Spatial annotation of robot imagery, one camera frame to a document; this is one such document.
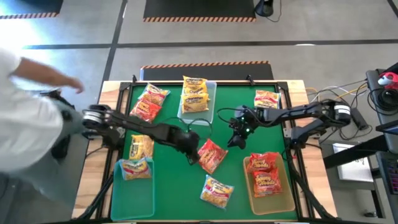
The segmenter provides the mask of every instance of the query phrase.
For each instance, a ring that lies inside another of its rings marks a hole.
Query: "hand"
[[[70,78],[69,86],[76,89],[76,93],[79,94],[85,90],[82,82],[77,78]]]

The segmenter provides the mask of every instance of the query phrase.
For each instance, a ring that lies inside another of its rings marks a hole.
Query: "green mat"
[[[178,104],[182,86],[159,85],[160,88],[170,90],[163,108],[156,117],[154,123],[177,116]],[[137,101],[145,86],[135,86],[131,108]],[[273,86],[237,86],[218,85],[215,111],[224,107],[236,107],[239,105],[254,106],[255,90],[275,91]],[[222,111],[224,119],[233,116],[233,111]],[[168,120],[167,123],[183,127],[177,119]],[[203,138],[209,133],[207,126],[193,125],[192,128]],[[126,133],[123,158],[129,157],[129,146],[133,131]],[[257,128],[256,132],[246,141],[246,148],[227,148],[227,142],[232,135],[228,124],[222,122],[215,114],[213,120],[213,134],[211,140],[229,153],[224,161],[215,170],[212,177],[223,184],[235,186],[234,192],[228,202],[226,210],[217,208],[212,204],[202,201],[200,194],[205,183],[206,172],[200,165],[190,166],[186,157],[175,149],[155,143],[154,163],[156,166],[155,178],[155,215],[146,220],[296,220],[296,212],[282,212],[268,215],[255,215],[250,208],[248,190],[243,173],[243,159],[252,152],[282,152],[284,139],[281,126],[272,128]],[[287,175],[289,170],[285,162]],[[139,192],[125,191],[127,194],[139,194]],[[125,201],[126,206],[134,203]]]

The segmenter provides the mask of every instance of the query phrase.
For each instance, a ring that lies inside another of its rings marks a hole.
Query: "human arm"
[[[77,78],[68,77],[52,67],[20,57],[13,51],[0,47],[0,79],[10,75],[52,86],[70,86],[77,89],[78,93],[84,90]]]
[[[24,57],[12,74],[51,86],[70,86],[76,89],[77,93],[84,91],[79,79],[68,77],[52,67]]]

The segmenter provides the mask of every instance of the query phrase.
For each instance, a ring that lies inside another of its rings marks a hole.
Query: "floor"
[[[84,93],[63,90],[78,110],[97,102],[103,80],[130,80],[143,65],[268,60],[275,79],[301,79],[319,90],[365,79],[367,70],[397,62],[398,18],[386,0],[283,0],[278,23],[262,17],[255,23],[143,23],[144,6],[145,0],[65,0],[55,18],[0,20],[0,30],[7,34],[0,35],[0,43],[80,78],[86,85]],[[278,13],[276,0],[272,18]],[[16,83],[35,88],[24,80]],[[366,97],[359,97],[358,103],[366,121],[377,125]],[[377,135],[373,131],[356,141]],[[84,139],[74,144],[86,149]],[[83,159],[77,157],[76,162],[82,164]],[[71,171],[76,188],[80,172],[79,167]],[[0,223],[2,218],[16,224],[70,218],[69,208],[41,197],[26,184],[12,182],[14,187],[7,192],[15,195],[13,203],[5,217],[0,212]],[[344,220],[392,222],[361,216],[374,209],[369,192],[334,187],[332,191]]]

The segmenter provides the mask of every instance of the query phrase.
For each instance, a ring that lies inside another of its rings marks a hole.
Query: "plastic container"
[[[213,117],[214,117],[214,106],[216,103],[216,90],[217,90],[217,82],[213,81],[207,81],[206,82],[206,87],[207,87],[207,93],[209,94],[209,99],[210,101],[208,102],[208,111],[201,111],[201,112],[196,112],[196,113],[182,113],[182,98],[180,100],[180,107],[178,108],[178,113],[177,117],[183,119],[187,124],[191,123],[194,119],[205,119],[210,122],[210,124],[213,122]],[[205,125],[208,126],[209,124],[206,121],[195,121],[192,124],[197,124],[197,125]]]
[[[111,219],[133,220],[155,213],[155,165],[148,159],[152,178],[123,180],[119,161],[114,165]]]
[[[243,171],[246,178],[246,185],[248,187],[249,200],[251,210],[255,215],[265,215],[277,212],[289,212],[295,208],[292,191],[290,190],[289,181],[287,179],[285,165],[282,156],[279,155],[276,159],[276,167],[279,171],[280,184],[282,185],[282,192],[265,197],[254,196],[254,180],[251,173],[248,173],[246,166],[249,164],[250,157],[243,159]]]

